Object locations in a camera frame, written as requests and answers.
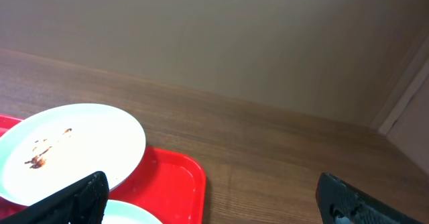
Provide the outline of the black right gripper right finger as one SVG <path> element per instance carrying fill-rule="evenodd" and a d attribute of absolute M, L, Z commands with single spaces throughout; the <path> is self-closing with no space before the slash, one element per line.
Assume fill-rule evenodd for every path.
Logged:
<path fill-rule="evenodd" d="M 420 224 L 336 176 L 323 172 L 316 202 L 324 224 Z"/>

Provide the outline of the white plate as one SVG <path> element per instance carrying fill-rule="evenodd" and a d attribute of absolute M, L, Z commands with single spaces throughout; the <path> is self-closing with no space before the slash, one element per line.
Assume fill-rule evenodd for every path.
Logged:
<path fill-rule="evenodd" d="M 116 107 L 42 111 L 1 136 L 1 197 L 30 206 L 97 171 L 113 190 L 137 168 L 145 147 L 141 124 Z"/>
<path fill-rule="evenodd" d="M 123 201 L 108 200 L 102 224 L 162 224 L 141 207 Z"/>

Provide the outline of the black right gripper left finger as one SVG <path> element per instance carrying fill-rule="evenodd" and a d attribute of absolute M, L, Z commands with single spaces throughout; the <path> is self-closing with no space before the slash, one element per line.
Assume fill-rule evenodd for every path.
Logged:
<path fill-rule="evenodd" d="M 1 224 L 101 224 L 109 199 L 104 172 L 97 171 L 1 220 Z"/>

